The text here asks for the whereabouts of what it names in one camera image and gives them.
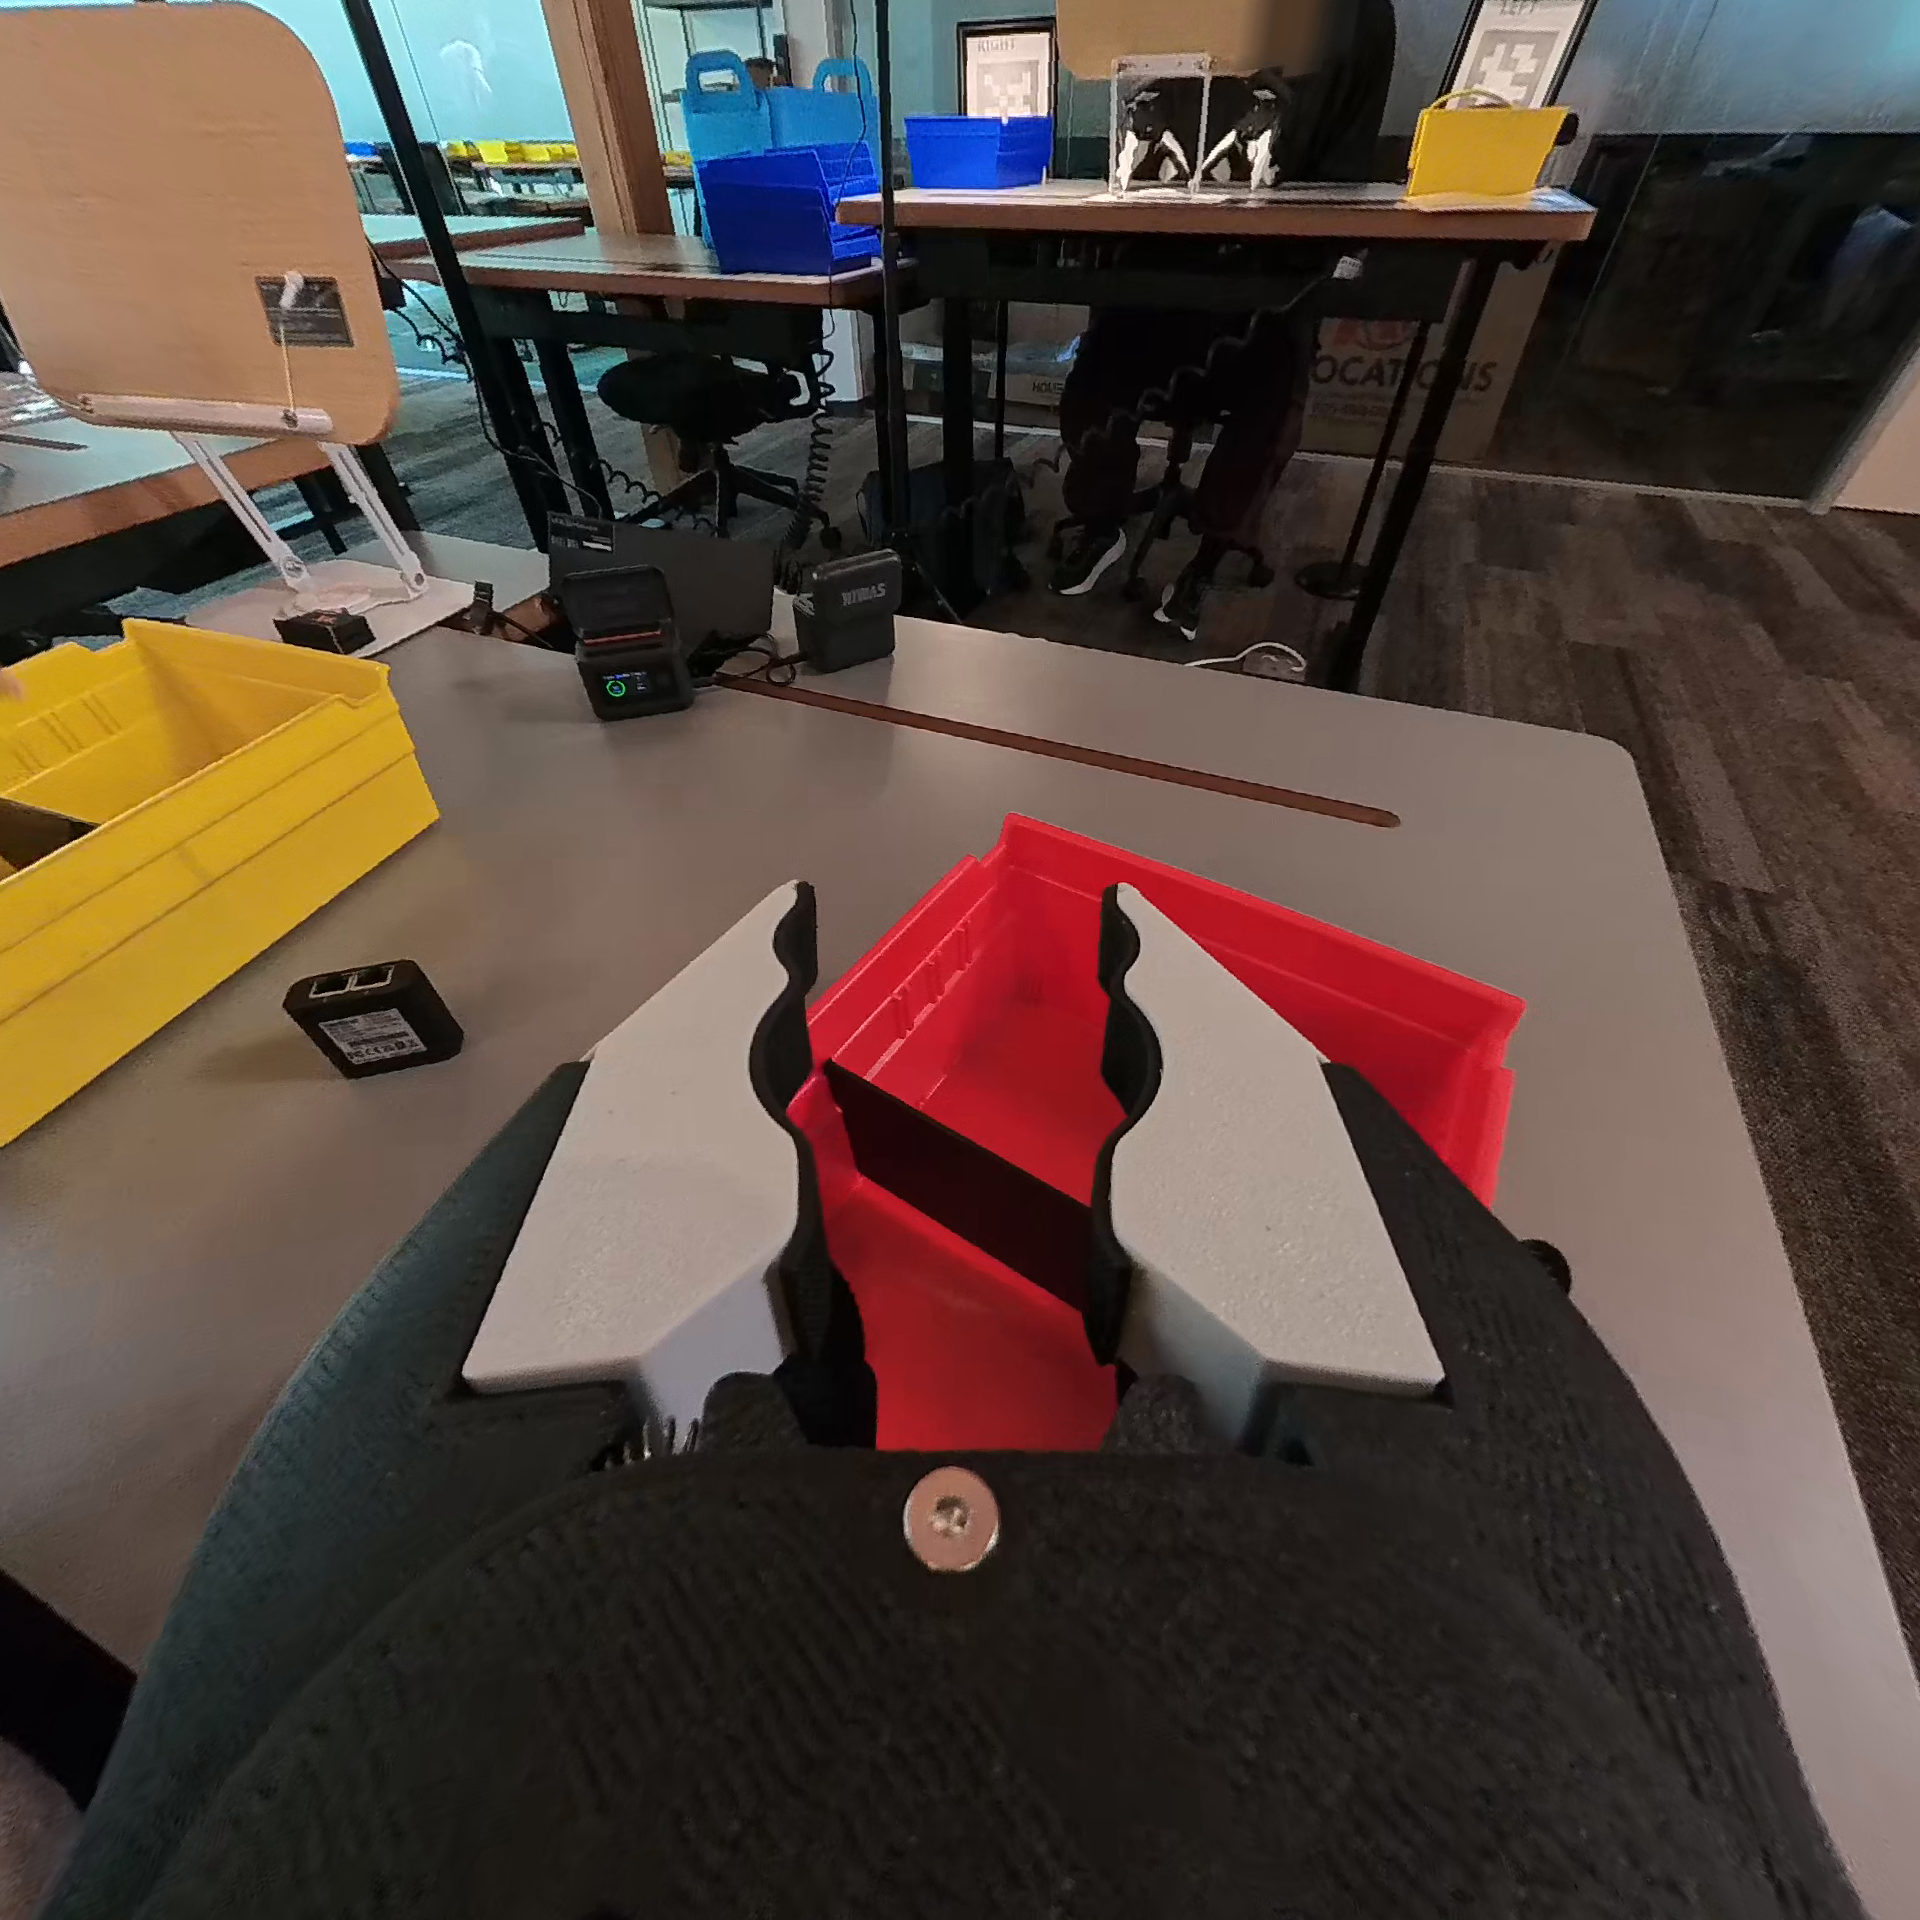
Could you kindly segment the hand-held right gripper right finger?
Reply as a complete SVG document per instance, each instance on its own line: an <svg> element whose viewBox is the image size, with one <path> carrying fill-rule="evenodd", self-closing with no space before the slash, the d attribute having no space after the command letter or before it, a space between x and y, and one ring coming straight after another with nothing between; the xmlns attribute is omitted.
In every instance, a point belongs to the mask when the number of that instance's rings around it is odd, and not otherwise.
<svg viewBox="0 0 1920 1920"><path fill-rule="evenodd" d="M1284 1387L1429 1401L1445 1364L1329 1058L1131 882L1100 903L1092 1354L1254 1440Z"/></svg>

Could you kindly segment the framed tag sign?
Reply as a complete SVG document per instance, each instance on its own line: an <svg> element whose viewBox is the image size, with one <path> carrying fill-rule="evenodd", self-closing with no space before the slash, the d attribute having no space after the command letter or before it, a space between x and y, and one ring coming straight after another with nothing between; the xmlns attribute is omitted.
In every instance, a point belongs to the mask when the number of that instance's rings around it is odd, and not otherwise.
<svg viewBox="0 0 1920 1920"><path fill-rule="evenodd" d="M959 115L998 122L1055 115L1060 60L1053 16L959 20L953 44Z"/></svg>
<svg viewBox="0 0 1920 1920"><path fill-rule="evenodd" d="M1445 97L1525 111L1557 104L1596 3L1469 3Z"/></svg>

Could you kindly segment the clear acrylic display case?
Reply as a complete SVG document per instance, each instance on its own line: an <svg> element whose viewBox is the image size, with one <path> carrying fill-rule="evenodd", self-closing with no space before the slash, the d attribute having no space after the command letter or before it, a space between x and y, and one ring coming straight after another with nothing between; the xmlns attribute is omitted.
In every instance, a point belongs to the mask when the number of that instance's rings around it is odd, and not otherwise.
<svg viewBox="0 0 1920 1920"><path fill-rule="evenodd" d="M1189 198L1281 186L1294 86L1281 67L1247 76L1210 55L1122 57L1111 72L1108 195Z"/></svg>

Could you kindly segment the yellow plastic bin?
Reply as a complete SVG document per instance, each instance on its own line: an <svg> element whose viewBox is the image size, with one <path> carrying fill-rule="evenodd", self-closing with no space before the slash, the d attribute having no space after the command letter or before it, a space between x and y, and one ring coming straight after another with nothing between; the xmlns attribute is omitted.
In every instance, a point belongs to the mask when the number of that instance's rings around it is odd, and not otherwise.
<svg viewBox="0 0 1920 1920"><path fill-rule="evenodd" d="M5 803L83 835L5 855L5 1144L442 816L375 658L131 619L15 683Z"/></svg>

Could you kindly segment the black hard case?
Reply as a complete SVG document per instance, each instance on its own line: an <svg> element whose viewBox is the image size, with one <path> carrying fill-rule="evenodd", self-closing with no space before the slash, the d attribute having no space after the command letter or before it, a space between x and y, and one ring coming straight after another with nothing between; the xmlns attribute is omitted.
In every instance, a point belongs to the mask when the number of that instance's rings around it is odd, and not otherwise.
<svg viewBox="0 0 1920 1920"><path fill-rule="evenodd" d="M836 675L897 652L903 562L889 546L818 564L791 610L805 668Z"/></svg>

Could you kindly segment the black thin pole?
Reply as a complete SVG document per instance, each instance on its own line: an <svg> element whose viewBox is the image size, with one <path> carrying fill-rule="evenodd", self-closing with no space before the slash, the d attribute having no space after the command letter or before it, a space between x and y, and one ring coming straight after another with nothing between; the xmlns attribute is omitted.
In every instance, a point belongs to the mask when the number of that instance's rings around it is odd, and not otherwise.
<svg viewBox="0 0 1920 1920"><path fill-rule="evenodd" d="M428 258L438 273L453 328L463 346L470 382L483 403L487 438L505 465L534 548L549 548L549 521L569 505L565 479L549 460L534 391L516 348L489 335L453 242L442 195L426 164L426 145L402 99L397 72L370 3L341 3L355 52L369 76L375 107L389 130L401 180L421 222Z"/></svg>

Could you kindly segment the black charger case with display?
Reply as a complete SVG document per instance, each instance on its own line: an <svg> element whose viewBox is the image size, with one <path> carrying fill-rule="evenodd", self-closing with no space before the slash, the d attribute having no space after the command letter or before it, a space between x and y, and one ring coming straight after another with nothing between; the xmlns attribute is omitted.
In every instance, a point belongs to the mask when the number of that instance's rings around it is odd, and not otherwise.
<svg viewBox="0 0 1920 1920"><path fill-rule="evenodd" d="M658 567L572 572L558 587L591 716L604 726L693 707L681 626Z"/></svg>

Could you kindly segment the black network adapter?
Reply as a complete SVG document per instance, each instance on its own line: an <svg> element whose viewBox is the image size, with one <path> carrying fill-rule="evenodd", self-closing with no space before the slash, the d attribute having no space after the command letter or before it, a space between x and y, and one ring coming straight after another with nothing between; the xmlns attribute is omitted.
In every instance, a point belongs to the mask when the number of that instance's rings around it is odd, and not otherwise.
<svg viewBox="0 0 1920 1920"><path fill-rule="evenodd" d="M409 958L300 978L281 1011L345 1079L445 1063L463 1030Z"/></svg>

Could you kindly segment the brown wooden desk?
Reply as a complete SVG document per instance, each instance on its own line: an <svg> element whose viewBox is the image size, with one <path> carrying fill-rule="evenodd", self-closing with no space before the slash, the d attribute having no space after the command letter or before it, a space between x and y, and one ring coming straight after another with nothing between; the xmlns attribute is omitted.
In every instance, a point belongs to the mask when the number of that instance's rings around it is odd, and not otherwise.
<svg viewBox="0 0 1920 1920"><path fill-rule="evenodd" d="M844 200L851 224L881 227L881 192ZM1318 683L1357 694L1382 601L1422 505L1460 371L1502 266L1589 239L1596 208L1563 187L1522 200L1411 201L1398 183L1308 183L1254 195L1113 200L1105 183L1049 180L1003 190L897 190L897 232L908 239L917 288L941 319L945 508L973 497L977 416L971 305L1139 305L1253 313L1277 307L1302 275L1276 266L1282 248L1329 262L1459 256L1469 278L1386 502L1373 554Z"/></svg>
<svg viewBox="0 0 1920 1920"><path fill-rule="evenodd" d="M5 632L153 586L204 586L258 551L204 468L153 430L31 423L3 443Z"/></svg>
<svg viewBox="0 0 1920 1920"><path fill-rule="evenodd" d="M621 362L647 352L708 352L747 366L805 366L826 379L828 321L881 313L881 266L828 278L726 275L707 242L683 236L558 239L483 248L461 256L487 332L516 348L534 391L549 460L565 479L555 515L619 520L572 366L573 348L611 348ZM442 282L429 258L407 280ZM676 487L654 483L647 513Z"/></svg>

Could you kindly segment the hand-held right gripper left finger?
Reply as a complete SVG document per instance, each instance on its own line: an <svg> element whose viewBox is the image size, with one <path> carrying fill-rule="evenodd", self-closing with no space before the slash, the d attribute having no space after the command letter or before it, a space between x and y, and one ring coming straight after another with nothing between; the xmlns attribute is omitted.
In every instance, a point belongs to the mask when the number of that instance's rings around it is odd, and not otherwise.
<svg viewBox="0 0 1920 1920"><path fill-rule="evenodd" d="M774 887L587 1058L463 1361L481 1394L617 1384L693 1425L770 1376L805 1439L871 1449L878 1384L812 1144L810 882Z"/></svg>

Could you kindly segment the wooden pillar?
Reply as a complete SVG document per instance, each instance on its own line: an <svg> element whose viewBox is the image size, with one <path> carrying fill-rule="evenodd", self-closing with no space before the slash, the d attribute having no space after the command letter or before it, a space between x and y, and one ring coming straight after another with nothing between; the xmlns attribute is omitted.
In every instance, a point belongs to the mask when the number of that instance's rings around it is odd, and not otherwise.
<svg viewBox="0 0 1920 1920"><path fill-rule="evenodd" d="M674 234L634 3L541 3L591 222L604 236Z"/></svg>

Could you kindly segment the black office chair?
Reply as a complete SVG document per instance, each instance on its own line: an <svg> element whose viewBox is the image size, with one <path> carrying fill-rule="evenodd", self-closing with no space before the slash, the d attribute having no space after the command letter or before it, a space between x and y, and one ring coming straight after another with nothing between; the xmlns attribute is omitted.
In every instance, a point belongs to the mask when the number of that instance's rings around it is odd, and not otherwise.
<svg viewBox="0 0 1920 1920"><path fill-rule="evenodd" d="M747 366L708 352L647 352L623 360L597 382L597 399L621 420L661 428L676 439L689 481L670 489L647 520L707 515L717 538L729 535L740 498L787 510L774 545L801 551L812 530L826 551L844 545L826 513L831 466L831 419L818 355L805 366ZM806 423L806 465L798 483L734 462L729 448L764 425Z"/></svg>

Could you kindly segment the black bin divider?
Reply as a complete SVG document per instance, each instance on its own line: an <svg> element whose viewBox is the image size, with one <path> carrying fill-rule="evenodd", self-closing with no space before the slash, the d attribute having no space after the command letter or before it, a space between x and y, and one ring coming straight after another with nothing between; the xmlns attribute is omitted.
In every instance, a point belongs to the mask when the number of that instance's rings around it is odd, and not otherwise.
<svg viewBox="0 0 1920 1920"><path fill-rule="evenodd" d="M1077 1313L1092 1303L1089 1203L953 1131L836 1060L822 1063L852 1168Z"/></svg>
<svg viewBox="0 0 1920 1920"><path fill-rule="evenodd" d="M12 798L0 801L0 816L3 879L28 872L31 865L77 844L95 827L95 823L86 823L55 807Z"/></svg>

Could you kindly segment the blue plastic bin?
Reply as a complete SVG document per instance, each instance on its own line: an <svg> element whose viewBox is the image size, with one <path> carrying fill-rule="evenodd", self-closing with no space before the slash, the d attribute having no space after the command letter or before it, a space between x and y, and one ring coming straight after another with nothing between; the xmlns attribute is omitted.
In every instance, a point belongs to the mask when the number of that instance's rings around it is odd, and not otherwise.
<svg viewBox="0 0 1920 1920"><path fill-rule="evenodd" d="M908 115L910 180L919 190L1041 186L1053 154L1049 115Z"/></svg>
<svg viewBox="0 0 1920 1920"><path fill-rule="evenodd" d="M841 200L878 192L863 143L698 160L694 180L721 273L828 278L881 254L876 227L835 220Z"/></svg>

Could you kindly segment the black tripod pole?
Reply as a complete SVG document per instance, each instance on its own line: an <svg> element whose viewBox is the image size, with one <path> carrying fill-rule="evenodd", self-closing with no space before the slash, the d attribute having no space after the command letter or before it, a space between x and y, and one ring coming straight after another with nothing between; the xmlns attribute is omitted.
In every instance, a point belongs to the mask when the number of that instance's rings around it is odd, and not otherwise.
<svg viewBox="0 0 1920 1920"><path fill-rule="evenodd" d="M897 151L893 151L893 64L891 64L891 8L873 3L873 72L878 86L878 183L881 183L881 489L883 489L883 538L898 554L903 579L914 583L919 601L956 624L958 614L948 601L938 572L922 562L911 532L910 462L906 438L903 362L901 362L901 249L897 232Z"/></svg>

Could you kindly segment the red plastic bin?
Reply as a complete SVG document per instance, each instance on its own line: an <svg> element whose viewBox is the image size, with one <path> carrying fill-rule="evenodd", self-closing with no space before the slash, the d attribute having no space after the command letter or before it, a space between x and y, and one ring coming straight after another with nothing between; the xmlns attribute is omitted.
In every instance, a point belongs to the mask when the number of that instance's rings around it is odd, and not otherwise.
<svg viewBox="0 0 1920 1920"><path fill-rule="evenodd" d="M1479 1200L1497 1195L1507 1046L1525 1002L1210 879L1009 816L810 1014L814 1144L831 1256L878 1378L883 1449L1092 1449L1119 1401L1081 1313L852 1168L826 1063L1089 1203L1106 1002L1098 910L1135 882L1334 1063L1361 1071Z"/></svg>

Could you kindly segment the small yellow container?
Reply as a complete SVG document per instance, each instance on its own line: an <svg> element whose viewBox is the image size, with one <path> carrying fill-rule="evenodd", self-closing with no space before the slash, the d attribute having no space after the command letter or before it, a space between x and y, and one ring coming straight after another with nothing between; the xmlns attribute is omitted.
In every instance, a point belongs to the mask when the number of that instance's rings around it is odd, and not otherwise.
<svg viewBox="0 0 1920 1920"><path fill-rule="evenodd" d="M1510 201L1533 192L1547 155L1570 145L1578 115L1525 107L1487 88L1460 88L1418 118L1407 201Z"/></svg>

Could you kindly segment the cardboard box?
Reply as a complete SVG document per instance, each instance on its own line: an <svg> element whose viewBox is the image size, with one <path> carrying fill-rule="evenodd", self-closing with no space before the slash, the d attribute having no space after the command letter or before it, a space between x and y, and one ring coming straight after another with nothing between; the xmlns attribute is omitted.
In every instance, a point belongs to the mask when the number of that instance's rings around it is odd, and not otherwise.
<svg viewBox="0 0 1920 1920"><path fill-rule="evenodd" d="M1436 458L1474 465L1487 450L1540 319L1559 248L1525 268L1505 263L1479 316ZM1329 316L1315 340L1302 419L1309 455L1371 458L1391 438L1404 455L1423 416L1469 268L1459 256L1371 262L1356 316Z"/></svg>

